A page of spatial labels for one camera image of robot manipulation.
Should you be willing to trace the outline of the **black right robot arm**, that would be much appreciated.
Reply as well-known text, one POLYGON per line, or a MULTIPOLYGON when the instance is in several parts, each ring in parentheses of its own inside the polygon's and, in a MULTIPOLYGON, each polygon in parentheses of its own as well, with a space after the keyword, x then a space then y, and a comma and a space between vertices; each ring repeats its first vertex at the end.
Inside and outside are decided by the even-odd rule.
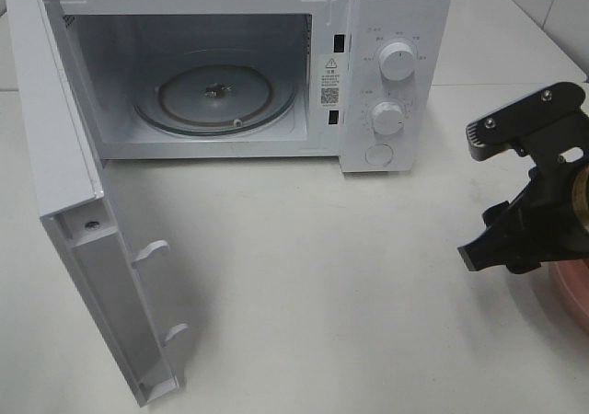
POLYGON ((458 249, 469 271, 504 266, 525 274, 544 262, 588 257, 588 158, 560 157, 544 175, 538 167, 512 201, 482 214, 483 233, 458 249))

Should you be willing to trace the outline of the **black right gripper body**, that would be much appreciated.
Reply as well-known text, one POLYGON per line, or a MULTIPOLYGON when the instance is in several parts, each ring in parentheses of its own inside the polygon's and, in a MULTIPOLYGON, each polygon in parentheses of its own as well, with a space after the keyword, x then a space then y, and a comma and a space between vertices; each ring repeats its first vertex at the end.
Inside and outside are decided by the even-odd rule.
POLYGON ((588 157, 568 162, 561 155, 547 177, 532 171, 520 205, 543 262, 588 256, 588 157))

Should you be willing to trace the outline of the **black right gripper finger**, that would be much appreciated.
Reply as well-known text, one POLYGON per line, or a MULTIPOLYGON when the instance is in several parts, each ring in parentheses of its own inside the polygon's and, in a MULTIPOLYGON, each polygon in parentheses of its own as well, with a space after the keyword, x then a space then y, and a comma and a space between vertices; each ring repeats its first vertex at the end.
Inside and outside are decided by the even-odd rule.
POLYGON ((519 208, 503 201, 487 209, 482 219, 483 233, 457 249, 468 271, 504 266, 509 272, 530 272, 541 266, 533 231, 519 208))

